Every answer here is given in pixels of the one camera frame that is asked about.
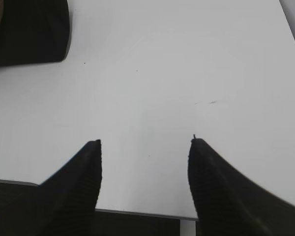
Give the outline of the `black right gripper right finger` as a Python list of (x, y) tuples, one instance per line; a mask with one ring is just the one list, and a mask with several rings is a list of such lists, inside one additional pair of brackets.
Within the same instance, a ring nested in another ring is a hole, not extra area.
[(205, 236), (295, 236), (295, 206), (260, 187), (193, 138), (188, 181)]

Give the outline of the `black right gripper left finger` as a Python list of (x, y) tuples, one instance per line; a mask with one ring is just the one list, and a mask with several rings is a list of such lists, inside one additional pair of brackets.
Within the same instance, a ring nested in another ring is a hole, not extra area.
[(41, 236), (89, 236), (102, 181), (101, 141), (87, 142), (37, 189)]

